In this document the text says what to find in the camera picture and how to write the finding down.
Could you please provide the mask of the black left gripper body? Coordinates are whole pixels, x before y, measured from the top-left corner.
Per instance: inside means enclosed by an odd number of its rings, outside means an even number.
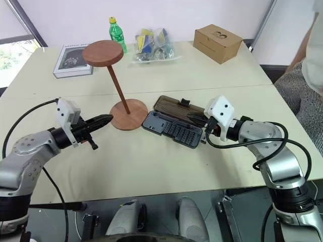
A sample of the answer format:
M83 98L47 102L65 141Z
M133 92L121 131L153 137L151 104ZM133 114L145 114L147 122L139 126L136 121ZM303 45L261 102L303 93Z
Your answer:
M82 117L79 118L75 125L72 125L72 134L78 143L89 142L93 150L98 149L98 145L93 141L91 132L95 128L95 118L84 120Z

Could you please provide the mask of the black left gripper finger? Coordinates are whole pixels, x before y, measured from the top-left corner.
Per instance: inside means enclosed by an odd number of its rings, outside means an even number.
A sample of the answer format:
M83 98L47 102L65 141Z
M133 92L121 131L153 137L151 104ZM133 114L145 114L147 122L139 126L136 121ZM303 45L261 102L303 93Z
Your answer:
M88 131L94 132L111 122L112 117L94 117L88 120Z
M105 126L113 119L112 114L101 114L86 121L88 126Z

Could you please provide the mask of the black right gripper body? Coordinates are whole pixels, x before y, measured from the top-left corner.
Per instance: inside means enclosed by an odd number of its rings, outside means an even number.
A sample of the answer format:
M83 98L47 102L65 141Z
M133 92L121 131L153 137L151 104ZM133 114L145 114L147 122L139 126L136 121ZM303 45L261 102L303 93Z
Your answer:
M216 137L220 137L221 135L221 128L218 125L218 121L214 117L202 119L202 124L205 128L205 135L214 135Z

